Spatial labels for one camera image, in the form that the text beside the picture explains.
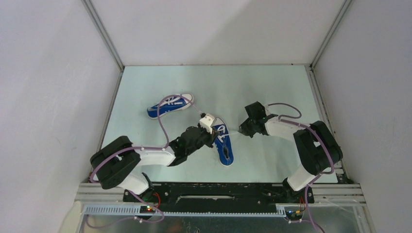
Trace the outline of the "white shoelace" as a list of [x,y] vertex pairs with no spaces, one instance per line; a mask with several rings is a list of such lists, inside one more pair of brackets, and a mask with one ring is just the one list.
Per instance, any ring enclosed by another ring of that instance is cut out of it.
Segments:
[[234,133],[230,133],[230,132],[229,132],[229,129],[228,129],[228,128],[226,127],[226,125],[224,125],[224,124],[218,126],[217,129],[216,129],[216,131],[218,132],[217,138],[218,138],[218,140],[219,140],[221,143],[224,143],[224,138],[225,138],[225,137],[240,133],[239,131],[236,131],[236,132],[234,132]]

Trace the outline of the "blue sneaker laces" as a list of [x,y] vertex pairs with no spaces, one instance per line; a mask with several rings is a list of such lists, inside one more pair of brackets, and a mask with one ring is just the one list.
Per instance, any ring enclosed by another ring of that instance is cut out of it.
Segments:
[[190,93],[175,94],[160,104],[147,108],[147,114],[149,118],[157,119],[170,112],[185,110],[192,105],[193,101],[194,96]]
[[[216,117],[216,120],[212,126],[212,129],[216,130],[217,127],[222,124],[226,125],[225,122],[221,118]],[[223,166],[232,165],[234,162],[234,156],[233,156],[230,136],[227,136],[224,138],[224,143],[221,143],[216,137],[216,139],[214,140],[214,145],[217,149],[220,163]]]

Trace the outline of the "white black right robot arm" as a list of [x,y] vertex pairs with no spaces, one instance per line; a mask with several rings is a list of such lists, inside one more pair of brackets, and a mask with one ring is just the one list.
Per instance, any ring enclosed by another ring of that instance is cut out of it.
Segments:
[[259,133],[277,136],[295,143],[300,166],[283,182],[282,195],[285,201],[295,203],[302,197],[302,189],[315,182],[321,175],[332,174],[334,166],[343,158],[343,152],[329,128],[323,121],[309,125],[297,122],[302,117],[273,114],[269,105],[256,101],[245,107],[247,119],[239,126],[239,132],[253,137]]

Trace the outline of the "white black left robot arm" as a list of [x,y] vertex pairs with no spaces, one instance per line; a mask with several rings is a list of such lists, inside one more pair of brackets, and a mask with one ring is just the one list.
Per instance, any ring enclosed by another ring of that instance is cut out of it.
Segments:
[[120,136],[90,158],[93,170],[89,180],[105,190],[123,188],[141,202],[148,202],[153,198],[154,186],[144,172],[132,172],[136,167],[180,165],[203,146],[211,148],[217,136],[216,130],[192,126],[166,148],[134,147],[127,136]]

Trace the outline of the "blue sneaker tied laces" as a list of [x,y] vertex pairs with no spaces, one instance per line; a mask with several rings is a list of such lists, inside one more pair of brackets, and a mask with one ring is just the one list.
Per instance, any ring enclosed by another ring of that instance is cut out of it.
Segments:
[[147,108],[147,114],[149,118],[157,119],[170,112],[185,110],[192,105],[193,101],[194,96],[190,93],[175,94],[160,104]]

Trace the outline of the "aluminium frame rail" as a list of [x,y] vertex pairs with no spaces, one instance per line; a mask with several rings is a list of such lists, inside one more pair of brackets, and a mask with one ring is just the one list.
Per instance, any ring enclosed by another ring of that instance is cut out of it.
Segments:
[[99,16],[99,13],[98,13],[93,1],[91,1],[91,0],[81,0],[81,2],[84,5],[87,13],[89,14],[89,16],[91,18],[91,21],[95,25],[100,37],[103,40],[103,43],[107,47],[110,55],[112,56],[113,60],[115,61],[116,65],[117,65],[117,67],[119,68],[119,70],[121,72],[123,72],[125,65],[123,64],[123,62],[120,58],[120,55],[119,55],[112,39],[110,38],[110,35],[109,35],[107,29],[105,28],[104,23],[103,23],[101,17]]

